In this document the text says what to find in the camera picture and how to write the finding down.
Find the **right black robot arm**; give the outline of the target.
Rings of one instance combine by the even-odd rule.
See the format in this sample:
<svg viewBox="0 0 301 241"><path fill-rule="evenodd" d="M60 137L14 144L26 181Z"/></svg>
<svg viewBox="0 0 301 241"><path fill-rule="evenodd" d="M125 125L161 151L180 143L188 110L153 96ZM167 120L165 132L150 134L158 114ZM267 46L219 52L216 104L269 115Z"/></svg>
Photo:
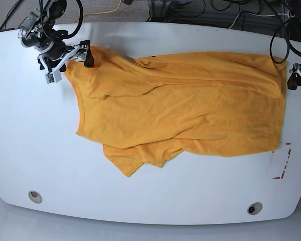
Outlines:
<svg viewBox="0 0 301 241"><path fill-rule="evenodd" d="M60 74L66 71L66 65L70 60L82 62L86 68L94 66L89 40L81 41L77 45L67 45L64 42L73 38L83 23L83 5L81 1L76 3L79 7L79 20L72 33L53 29L56 20L66 10L66 1L39 1L39 13L28 16L29 22L21 26L18 38L25 48L33 47L40 53L37 62L39 69L46 71L48 83L59 81Z"/></svg>

